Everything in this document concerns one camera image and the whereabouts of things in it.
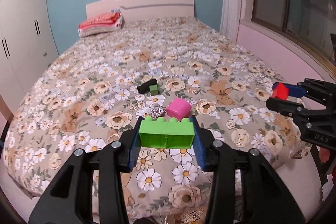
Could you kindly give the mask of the red toy block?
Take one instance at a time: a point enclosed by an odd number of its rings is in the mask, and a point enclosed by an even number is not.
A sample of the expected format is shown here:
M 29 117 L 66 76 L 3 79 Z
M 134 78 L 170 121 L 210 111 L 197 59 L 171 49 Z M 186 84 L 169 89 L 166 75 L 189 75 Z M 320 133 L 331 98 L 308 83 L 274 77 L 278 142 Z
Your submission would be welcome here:
M 289 96 L 289 89 L 283 83 L 275 83 L 272 87 L 272 98 L 286 101 Z

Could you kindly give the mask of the green toy building brick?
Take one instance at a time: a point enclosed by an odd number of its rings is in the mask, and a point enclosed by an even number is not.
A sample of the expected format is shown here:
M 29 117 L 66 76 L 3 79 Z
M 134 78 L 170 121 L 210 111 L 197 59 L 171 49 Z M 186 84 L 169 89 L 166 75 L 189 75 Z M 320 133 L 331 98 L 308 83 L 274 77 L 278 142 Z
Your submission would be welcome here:
M 194 125 L 189 118 L 166 120 L 164 117 L 146 117 L 138 130 L 142 147 L 157 149 L 190 149 L 194 137 Z

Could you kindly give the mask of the pink plastic cube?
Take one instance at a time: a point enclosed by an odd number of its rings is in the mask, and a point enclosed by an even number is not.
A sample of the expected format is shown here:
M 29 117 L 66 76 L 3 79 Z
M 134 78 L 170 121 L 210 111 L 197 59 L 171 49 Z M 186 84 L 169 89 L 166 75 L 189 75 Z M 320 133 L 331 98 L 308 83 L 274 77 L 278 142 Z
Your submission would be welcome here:
M 166 108 L 167 115 L 181 121 L 187 118 L 191 111 L 191 105 L 182 98 L 175 98 Z

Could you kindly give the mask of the small dark green cube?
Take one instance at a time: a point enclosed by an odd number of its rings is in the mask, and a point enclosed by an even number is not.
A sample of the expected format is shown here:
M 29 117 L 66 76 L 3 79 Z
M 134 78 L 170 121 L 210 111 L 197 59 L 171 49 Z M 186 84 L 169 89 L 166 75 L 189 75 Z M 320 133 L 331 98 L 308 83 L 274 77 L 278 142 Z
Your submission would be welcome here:
M 150 95 L 151 96 L 157 96 L 159 94 L 159 88 L 158 85 L 150 85 L 149 87 Z

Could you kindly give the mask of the black cylinder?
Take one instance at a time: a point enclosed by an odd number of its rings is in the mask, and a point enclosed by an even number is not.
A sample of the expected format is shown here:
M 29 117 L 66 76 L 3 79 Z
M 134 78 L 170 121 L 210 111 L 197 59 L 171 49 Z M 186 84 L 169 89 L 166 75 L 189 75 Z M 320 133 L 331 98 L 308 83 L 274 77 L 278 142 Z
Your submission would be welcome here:
M 145 94 L 148 93 L 150 90 L 150 86 L 156 85 L 157 80 L 156 79 L 150 79 L 146 81 L 145 83 L 141 84 L 140 86 L 137 87 L 137 90 L 140 94 Z

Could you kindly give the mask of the crumpled clear plastic wrap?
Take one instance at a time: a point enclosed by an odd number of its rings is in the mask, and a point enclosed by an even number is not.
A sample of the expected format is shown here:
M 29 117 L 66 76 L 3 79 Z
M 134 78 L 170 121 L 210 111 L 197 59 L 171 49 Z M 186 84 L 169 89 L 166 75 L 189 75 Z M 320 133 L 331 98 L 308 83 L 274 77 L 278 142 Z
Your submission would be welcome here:
M 211 76 L 210 75 L 205 75 L 205 74 L 197 75 L 196 79 L 198 81 L 199 86 L 201 86 L 201 87 L 210 86 L 210 83 L 211 83 Z

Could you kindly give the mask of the floral bedspread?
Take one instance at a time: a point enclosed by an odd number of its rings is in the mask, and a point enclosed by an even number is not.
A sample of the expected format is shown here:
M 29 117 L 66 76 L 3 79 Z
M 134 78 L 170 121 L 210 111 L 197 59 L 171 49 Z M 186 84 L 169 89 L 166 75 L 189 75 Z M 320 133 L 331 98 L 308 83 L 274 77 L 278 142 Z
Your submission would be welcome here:
M 205 61 L 213 53 L 217 65 Z M 202 74 L 210 86 L 198 85 Z M 137 90 L 150 79 L 157 96 Z M 133 22 L 80 39 L 43 73 L 9 127 L 3 163 L 30 196 L 40 196 L 75 149 L 100 150 L 139 117 L 166 114 L 182 98 L 215 139 L 259 149 L 278 168 L 310 152 L 294 123 L 266 108 L 278 81 L 264 61 L 195 18 Z

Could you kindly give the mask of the printed snack wrapper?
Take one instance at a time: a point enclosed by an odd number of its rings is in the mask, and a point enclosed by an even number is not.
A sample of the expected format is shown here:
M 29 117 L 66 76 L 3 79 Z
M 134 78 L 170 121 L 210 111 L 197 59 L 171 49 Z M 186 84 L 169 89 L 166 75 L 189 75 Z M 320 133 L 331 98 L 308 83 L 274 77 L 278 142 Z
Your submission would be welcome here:
M 202 208 L 187 210 L 174 215 L 175 223 L 179 224 L 204 224 L 206 212 Z

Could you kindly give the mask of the small white paper box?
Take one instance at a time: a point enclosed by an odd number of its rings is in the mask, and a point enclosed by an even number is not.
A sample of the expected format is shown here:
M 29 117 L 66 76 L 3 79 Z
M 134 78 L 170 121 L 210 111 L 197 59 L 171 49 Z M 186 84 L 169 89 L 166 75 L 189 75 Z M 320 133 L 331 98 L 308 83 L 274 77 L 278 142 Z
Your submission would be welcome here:
M 221 56 L 220 54 L 217 54 L 217 53 L 213 53 L 212 55 L 206 55 L 205 57 L 205 61 L 207 61 L 208 63 L 214 64 L 214 65 L 217 65 L 220 59 L 221 59 Z

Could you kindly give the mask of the folded red pink blankets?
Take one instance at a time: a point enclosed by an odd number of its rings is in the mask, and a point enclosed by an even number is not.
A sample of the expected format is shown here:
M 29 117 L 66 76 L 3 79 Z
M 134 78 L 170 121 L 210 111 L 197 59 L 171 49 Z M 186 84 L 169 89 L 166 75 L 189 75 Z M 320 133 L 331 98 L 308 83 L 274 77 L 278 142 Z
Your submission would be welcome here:
M 78 25 L 80 38 L 91 35 L 114 32 L 122 29 L 123 15 L 120 10 L 112 10 L 92 18 L 89 18 Z

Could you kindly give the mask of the white bed headboard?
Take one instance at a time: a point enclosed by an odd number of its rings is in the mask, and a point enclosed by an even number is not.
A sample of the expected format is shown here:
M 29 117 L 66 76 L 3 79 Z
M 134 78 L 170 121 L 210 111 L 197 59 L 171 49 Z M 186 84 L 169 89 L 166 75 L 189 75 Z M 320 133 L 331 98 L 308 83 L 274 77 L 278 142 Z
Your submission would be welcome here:
M 120 10 L 125 21 L 194 17 L 194 0 L 101 0 L 86 5 L 87 18 Z

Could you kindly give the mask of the white wardrobe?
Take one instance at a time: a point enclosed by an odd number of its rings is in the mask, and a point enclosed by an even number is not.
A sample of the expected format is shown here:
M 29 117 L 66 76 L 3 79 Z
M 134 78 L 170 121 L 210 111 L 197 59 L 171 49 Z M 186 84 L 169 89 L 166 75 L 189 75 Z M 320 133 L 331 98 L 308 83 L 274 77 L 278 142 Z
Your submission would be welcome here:
M 46 0 L 1 0 L 1 97 L 12 113 L 57 58 Z

